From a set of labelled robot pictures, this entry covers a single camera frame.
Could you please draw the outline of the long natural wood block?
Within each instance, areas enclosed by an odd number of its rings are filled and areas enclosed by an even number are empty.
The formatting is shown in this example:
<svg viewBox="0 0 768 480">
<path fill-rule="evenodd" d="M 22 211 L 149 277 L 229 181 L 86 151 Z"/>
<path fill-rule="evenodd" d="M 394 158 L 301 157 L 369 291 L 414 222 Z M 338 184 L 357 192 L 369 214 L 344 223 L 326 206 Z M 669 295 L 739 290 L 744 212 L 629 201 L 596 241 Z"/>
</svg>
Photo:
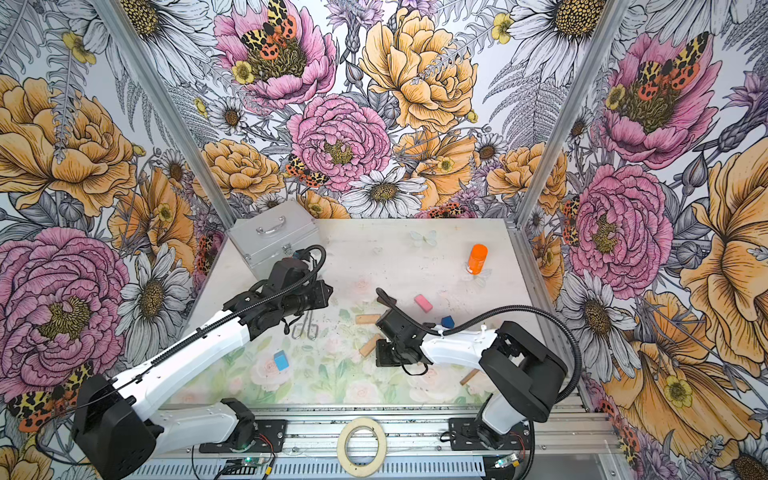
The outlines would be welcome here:
<svg viewBox="0 0 768 480">
<path fill-rule="evenodd" d="M 375 351 L 377 342 L 379 340 L 382 340 L 383 336 L 381 334 L 375 334 L 373 337 L 371 337 L 360 349 L 359 354 L 362 358 L 368 357 L 372 352 Z"/>
</svg>

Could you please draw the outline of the pink block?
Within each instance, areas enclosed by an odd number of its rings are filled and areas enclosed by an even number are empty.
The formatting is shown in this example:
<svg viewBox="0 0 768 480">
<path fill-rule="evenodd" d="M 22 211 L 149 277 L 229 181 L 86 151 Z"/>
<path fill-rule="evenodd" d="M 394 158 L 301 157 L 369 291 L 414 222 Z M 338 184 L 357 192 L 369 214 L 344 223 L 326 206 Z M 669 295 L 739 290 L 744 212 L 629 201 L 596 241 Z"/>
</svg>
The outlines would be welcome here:
<svg viewBox="0 0 768 480">
<path fill-rule="evenodd" d="M 432 303 L 424 296 L 424 295 L 417 295 L 414 297 L 414 302 L 419 306 L 419 308 L 425 312 L 429 313 L 433 310 Z"/>
</svg>

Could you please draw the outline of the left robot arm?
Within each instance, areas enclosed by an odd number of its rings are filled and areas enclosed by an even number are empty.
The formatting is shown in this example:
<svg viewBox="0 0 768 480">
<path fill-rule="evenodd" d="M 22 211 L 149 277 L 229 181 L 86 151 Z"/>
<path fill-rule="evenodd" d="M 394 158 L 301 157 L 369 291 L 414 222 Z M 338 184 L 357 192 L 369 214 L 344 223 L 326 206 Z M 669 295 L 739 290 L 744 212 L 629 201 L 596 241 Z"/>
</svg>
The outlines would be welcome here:
<svg viewBox="0 0 768 480">
<path fill-rule="evenodd" d="M 268 278 L 228 300 L 209 321 L 167 350 L 79 390 L 71 435 L 104 479 L 123 479 L 155 454 L 220 444 L 246 451 L 261 441 L 254 414 L 225 398 L 176 414 L 165 402 L 212 364 L 276 327 L 290 330 L 306 312 L 328 306 L 333 289 L 318 275 L 326 251 L 301 249 L 272 267 Z"/>
</svg>

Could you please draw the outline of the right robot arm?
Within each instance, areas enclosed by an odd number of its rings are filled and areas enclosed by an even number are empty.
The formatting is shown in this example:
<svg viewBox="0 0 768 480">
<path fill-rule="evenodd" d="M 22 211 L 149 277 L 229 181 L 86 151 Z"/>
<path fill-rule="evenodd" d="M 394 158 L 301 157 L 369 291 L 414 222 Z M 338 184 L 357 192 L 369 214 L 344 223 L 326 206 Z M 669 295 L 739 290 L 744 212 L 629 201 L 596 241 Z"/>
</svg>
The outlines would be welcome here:
<svg viewBox="0 0 768 480">
<path fill-rule="evenodd" d="M 518 323 L 505 321 L 491 330 L 470 329 L 502 313 L 535 311 L 525 305 L 499 307 L 452 329 L 439 329 L 391 308 L 376 322 L 383 335 L 375 347 L 376 365 L 407 370 L 421 364 L 429 370 L 445 364 L 484 373 L 496 392 L 473 421 L 452 427 L 450 433 L 456 440 L 465 438 L 500 449 L 518 425 L 547 422 L 553 407 L 578 383 L 566 363 Z"/>
</svg>

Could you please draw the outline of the light blue triangular block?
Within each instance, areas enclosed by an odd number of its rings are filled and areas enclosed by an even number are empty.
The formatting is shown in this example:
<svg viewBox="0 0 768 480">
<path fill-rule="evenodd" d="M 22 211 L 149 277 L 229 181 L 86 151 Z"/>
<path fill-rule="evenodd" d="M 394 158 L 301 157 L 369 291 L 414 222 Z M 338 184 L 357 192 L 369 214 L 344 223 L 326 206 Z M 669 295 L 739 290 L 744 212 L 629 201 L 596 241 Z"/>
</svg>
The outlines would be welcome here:
<svg viewBox="0 0 768 480">
<path fill-rule="evenodd" d="M 286 371 L 290 367 L 287 355 L 283 350 L 280 350 L 273 355 L 273 361 L 279 372 Z"/>
</svg>

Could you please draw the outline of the metal tongs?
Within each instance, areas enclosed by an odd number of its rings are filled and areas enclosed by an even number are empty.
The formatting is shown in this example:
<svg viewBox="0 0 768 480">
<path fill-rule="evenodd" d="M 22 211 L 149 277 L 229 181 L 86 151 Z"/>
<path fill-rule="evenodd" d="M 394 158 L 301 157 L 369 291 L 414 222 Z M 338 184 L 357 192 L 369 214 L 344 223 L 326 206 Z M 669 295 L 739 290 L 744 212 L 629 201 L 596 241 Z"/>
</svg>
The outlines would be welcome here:
<svg viewBox="0 0 768 480">
<path fill-rule="evenodd" d="M 296 320 L 291 329 L 291 338 L 294 340 L 305 339 L 314 341 L 319 335 L 319 325 L 314 319 L 314 312 L 304 313 Z"/>
</svg>

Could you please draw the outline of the silver metal case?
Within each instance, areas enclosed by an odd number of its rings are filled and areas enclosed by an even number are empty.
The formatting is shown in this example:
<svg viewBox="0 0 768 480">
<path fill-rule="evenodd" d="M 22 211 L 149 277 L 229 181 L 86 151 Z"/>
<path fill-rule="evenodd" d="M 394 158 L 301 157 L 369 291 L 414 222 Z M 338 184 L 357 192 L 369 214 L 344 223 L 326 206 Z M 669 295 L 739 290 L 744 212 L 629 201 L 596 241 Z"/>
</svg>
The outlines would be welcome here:
<svg viewBox="0 0 768 480">
<path fill-rule="evenodd" d="M 228 236 L 257 280 L 266 279 L 279 260 L 321 243 L 314 218 L 291 200 L 237 220 Z"/>
</svg>

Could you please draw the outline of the thin wood stick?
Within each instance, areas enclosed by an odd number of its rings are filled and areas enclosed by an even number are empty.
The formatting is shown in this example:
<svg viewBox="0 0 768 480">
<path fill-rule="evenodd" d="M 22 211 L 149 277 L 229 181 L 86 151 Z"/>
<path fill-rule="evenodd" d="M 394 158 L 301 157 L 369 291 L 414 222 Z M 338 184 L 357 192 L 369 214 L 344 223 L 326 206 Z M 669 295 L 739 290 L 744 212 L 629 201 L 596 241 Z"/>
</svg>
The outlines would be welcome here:
<svg viewBox="0 0 768 480">
<path fill-rule="evenodd" d="M 472 379 L 473 379 L 473 378 L 474 378 L 474 377 L 475 377 L 475 376 L 476 376 L 478 373 L 479 373 L 479 370 L 478 370 L 478 369 L 473 369 L 473 370 L 471 370 L 469 373 L 467 373 L 467 374 L 466 374 L 466 375 L 465 375 L 465 376 L 464 376 L 464 377 L 463 377 L 463 378 L 460 380 L 460 384 L 461 384 L 462 386 L 466 385 L 466 384 L 467 384 L 467 383 L 469 383 L 469 382 L 470 382 L 470 381 L 471 381 L 471 380 L 472 380 Z"/>
</svg>

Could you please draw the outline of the orange plastic bottle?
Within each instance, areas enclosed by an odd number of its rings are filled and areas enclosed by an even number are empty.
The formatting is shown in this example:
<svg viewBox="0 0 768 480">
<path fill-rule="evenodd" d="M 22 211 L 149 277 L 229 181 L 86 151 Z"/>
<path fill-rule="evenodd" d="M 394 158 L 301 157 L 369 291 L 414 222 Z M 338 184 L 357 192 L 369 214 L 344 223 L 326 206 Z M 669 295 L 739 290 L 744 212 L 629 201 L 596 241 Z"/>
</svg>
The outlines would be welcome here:
<svg viewBox="0 0 768 480">
<path fill-rule="evenodd" d="M 475 244 L 469 254 L 467 271 L 471 275 L 479 275 L 484 268 L 488 255 L 488 248 L 483 244 Z"/>
</svg>

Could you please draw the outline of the masking tape roll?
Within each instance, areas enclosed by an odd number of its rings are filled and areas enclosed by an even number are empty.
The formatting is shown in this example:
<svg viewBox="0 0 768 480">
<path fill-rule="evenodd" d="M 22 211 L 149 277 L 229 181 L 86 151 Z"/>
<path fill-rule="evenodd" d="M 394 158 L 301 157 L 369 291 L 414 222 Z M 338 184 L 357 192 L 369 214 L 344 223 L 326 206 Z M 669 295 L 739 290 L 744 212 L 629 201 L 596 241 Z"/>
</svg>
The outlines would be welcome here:
<svg viewBox="0 0 768 480">
<path fill-rule="evenodd" d="M 358 417 L 348 422 L 338 436 L 336 456 L 339 465 L 356 479 L 378 473 L 387 454 L 387 435 L 373 418 Z"/>
</svg>

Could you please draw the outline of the right green circuit board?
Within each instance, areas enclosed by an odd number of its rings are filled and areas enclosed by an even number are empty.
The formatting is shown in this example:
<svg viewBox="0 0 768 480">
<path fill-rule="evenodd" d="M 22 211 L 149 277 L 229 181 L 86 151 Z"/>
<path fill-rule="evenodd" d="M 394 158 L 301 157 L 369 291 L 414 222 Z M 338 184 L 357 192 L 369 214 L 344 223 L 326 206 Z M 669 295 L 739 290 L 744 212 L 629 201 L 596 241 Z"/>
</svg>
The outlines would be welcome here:
<svg viewBox="0 0 768 480">
<path fill-rule="evenodd" d="M 520 465 L 520 458 L 516 453 L 499 457 L 494 462 L 495 469 L 517 468 Z"/>
</svg>

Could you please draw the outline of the green circuit board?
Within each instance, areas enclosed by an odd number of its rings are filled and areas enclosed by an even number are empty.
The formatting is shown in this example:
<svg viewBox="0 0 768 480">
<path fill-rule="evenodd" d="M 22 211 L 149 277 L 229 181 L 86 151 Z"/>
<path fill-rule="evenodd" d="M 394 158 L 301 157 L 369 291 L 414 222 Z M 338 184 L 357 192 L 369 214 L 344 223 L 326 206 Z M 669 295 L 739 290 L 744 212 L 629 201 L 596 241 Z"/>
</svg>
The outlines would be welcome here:
<svg viewBox="0 0 768 480">
<path fill-rule="evenodd" d="M 516 453 L 499 457 L 494 462 L 495 469 L 517 468 L 520 465 L 520 458 Z"/>
<path fill-rule="evenodd" d="M 242 457 L 229 459 L 224 466 L 225 475 L 263 476 L 271 465 L 267 457 Z"/>
</svg>

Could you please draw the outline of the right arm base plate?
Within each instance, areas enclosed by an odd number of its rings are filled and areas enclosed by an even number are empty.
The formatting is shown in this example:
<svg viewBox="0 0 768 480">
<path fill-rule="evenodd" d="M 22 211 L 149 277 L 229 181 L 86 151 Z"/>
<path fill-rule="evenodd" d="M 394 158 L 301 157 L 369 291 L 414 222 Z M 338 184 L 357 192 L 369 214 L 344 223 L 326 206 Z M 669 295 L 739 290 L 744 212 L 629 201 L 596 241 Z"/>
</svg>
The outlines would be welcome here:
<svg viewBox="0 0 768 480">
<path fill-rule="evenodd" d="M 448 420 L 447 441 L 453 451 L 522 451 L 531 449 L 531 429 L 526 422 L 500 434 L 478 419 L 453 417 Z"/>
</svg>

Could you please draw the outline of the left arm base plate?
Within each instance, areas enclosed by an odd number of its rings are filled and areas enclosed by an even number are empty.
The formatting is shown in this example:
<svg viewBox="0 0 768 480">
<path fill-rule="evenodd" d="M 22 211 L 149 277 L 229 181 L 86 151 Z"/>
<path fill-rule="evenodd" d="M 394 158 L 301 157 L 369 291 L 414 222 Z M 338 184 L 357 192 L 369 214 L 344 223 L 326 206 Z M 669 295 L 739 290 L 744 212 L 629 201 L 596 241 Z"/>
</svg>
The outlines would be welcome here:
<svg viewBox="0 0 768 480">
<path fill-rule="evenodd" d="M 204 454 L 280 453 L 287 426 L 287 421 L 277 419 L 240 421 L 224 441 L 201 444 L 198 451 Z"/>
</svg>

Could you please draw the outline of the aluminium frame rail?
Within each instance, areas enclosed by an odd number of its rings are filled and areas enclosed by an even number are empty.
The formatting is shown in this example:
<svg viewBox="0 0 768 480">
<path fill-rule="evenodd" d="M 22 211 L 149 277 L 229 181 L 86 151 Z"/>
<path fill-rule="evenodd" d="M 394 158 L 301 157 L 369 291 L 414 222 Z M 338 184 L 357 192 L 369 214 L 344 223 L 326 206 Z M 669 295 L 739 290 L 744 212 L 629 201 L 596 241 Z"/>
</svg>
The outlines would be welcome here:
<svg viewBox="0 0 768 480">
<path fill-rule="evenodd" d="M 234 402 L 161 409 L 136 427 L 110 435 L 118 461 L 144 464 L 196 450 L 206 456 L 352 458 L 418 455 L 600 455 L 620 450 L 617 429 L 606 413 L 589 413 L 570 398 L 545 423 L 515 420 L 507 434 L 480 438 L 477 405 L 265 405 Z"/>
</svg>

